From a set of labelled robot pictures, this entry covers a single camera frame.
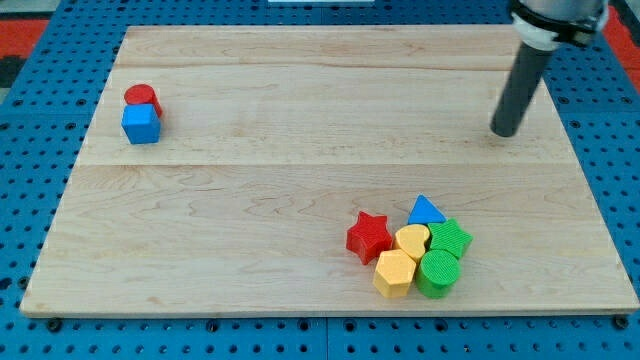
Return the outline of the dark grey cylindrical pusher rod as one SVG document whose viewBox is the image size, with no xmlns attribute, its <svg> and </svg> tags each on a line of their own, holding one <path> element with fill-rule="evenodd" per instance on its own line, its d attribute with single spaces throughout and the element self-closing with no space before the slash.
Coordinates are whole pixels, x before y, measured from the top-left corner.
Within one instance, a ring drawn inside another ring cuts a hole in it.
<svg viewBox="0 0 640 360">
<path fill-rule="evenodd" d="M 522 42 L 490 123 L 500 137 L 514 136 L 541 81 L 552 52 Z"/>
</svg>

